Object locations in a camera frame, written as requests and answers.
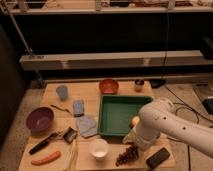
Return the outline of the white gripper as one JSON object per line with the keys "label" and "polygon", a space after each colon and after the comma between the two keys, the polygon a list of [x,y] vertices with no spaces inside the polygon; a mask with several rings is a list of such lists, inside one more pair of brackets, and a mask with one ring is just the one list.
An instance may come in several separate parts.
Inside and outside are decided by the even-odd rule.
{"label": "white gripper", "polygon": [[136,134],[136,129],[132,128],[129,133],[123,138],[122,142],[124,144],[134,144],[136,146],[141,145],[141,140]]}

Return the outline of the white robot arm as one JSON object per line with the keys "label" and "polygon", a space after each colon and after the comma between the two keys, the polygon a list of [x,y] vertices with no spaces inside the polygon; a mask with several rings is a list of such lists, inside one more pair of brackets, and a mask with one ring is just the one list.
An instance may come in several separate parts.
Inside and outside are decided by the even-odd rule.
{"label": "white robot arm", "polygon": [[164,133],[213,158],[213,129],[175,116],[173,109],[174,104],[167,98],[144,105],[138,112],[139,122],[123,138],[123,143],[133,143],[146,151]]}

